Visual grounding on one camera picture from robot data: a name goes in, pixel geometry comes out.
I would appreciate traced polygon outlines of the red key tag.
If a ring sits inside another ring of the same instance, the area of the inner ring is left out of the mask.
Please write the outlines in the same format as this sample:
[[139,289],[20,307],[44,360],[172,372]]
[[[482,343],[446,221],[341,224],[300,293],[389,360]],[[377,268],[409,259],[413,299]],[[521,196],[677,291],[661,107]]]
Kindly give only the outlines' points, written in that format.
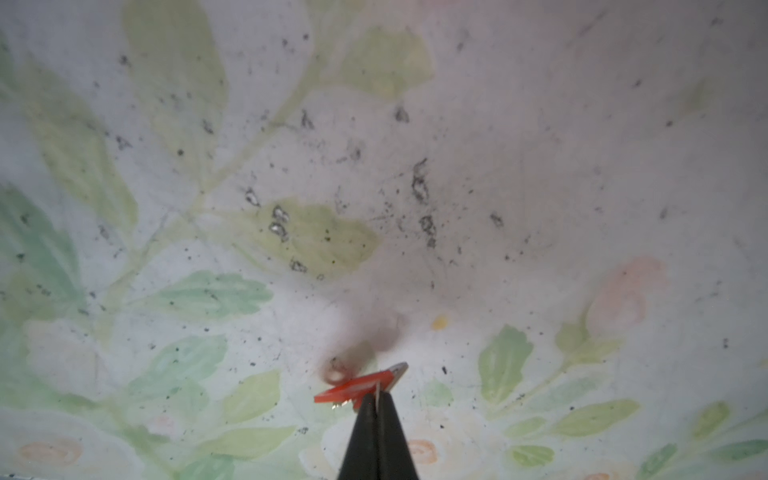
[[372,393],[390,392],[408,370],[407,362],[397,363],[388,369],[356,377],[314,396],[316,404],[331,404],[334,408],[351,404],[358,412],[364,397]]

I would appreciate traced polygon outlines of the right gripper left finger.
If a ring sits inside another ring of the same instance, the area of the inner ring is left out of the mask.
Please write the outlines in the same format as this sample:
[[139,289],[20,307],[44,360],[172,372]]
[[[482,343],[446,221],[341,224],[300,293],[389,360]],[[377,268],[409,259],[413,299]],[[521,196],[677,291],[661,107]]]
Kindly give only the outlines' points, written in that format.
[[378,479],[377,429],[377,397],[375,393],[367,393],[362,398],[338,480]]

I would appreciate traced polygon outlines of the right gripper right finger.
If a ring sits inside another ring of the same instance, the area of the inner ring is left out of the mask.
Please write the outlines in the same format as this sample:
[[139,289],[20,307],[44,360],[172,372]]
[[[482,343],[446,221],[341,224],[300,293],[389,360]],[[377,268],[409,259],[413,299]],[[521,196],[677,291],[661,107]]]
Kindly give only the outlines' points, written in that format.
[[419,476],[390,393],[379,393],[376,415],[378,479],[418,480]]

